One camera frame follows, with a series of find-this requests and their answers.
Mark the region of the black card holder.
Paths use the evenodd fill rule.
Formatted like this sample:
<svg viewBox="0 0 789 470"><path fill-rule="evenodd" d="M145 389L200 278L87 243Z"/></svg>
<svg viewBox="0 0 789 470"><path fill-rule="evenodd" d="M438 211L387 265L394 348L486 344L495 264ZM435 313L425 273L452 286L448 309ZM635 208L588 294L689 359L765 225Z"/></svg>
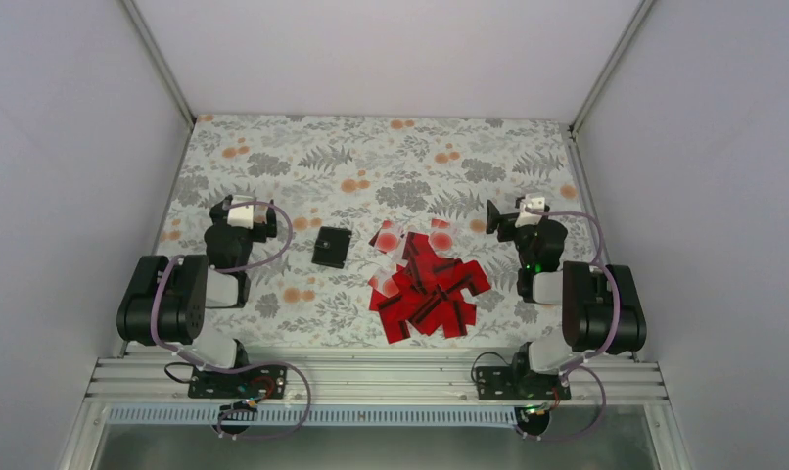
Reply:
<svg viewBox="0 0 789 470"><path fill-rule="evenodd" d="M321 227L315 239L311 262L319 266L343 269L351 238L352 232L346 228Z"/></svg>

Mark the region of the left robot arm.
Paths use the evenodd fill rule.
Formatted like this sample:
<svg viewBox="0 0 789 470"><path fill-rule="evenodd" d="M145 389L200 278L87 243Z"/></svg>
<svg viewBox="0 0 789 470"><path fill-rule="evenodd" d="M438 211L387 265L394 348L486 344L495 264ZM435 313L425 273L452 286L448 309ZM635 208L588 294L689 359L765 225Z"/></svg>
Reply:
<svg viewBox="0 0 789 470"><path fill-rule="evenodd" d="M201 255L144 256L138 260L116 314L116 329L125 342L161 347L202 371L229 397L243 394L253 372L243 344L205 324L209 309L238 309L251 289L253 245L278 235L285 212L230 195L209 211Z"/></svg>

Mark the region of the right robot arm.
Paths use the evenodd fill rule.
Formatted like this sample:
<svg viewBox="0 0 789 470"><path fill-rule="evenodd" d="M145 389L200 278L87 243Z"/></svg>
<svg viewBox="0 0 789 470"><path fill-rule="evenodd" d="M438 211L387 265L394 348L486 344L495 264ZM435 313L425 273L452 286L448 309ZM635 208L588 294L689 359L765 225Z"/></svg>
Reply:
<svg viewBox="0 0 789 470"><path fill-rule="evenodd" d="M516 212L503 213L487 202L488 234L512 242L520 268L517 293L528 304L558 306L561 329L520 347L509 376L512 391L532 399L547 376L564 377L602 354L641 350L647 339L640 298L630 268L564 260L568 228L562 213L541 197L518 199Z"/></svg>

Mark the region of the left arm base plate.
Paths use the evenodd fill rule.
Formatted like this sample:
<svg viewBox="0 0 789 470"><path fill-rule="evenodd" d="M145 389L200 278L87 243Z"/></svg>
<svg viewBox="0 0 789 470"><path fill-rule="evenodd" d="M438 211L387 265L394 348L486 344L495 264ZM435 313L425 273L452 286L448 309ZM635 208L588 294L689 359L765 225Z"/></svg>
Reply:
<svg viewBox="0 0 789 470"><path fill-rule="evenodd" d="M280 400L285 394L288 368L267 365L238 374L193 371L187 396L190 399Z"/></svg>

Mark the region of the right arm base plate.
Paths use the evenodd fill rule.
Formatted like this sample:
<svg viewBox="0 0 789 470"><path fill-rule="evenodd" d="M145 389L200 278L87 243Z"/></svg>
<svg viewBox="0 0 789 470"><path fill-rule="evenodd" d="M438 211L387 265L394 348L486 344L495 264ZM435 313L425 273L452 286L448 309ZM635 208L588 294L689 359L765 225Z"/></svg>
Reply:
<svg viewBox="0 0 789 470"><path fill-rule="evenodd" d="M569 400L569 387L555 375L528 371L516 373L509 366L478 366L472 373L479 400Z"/></svg>

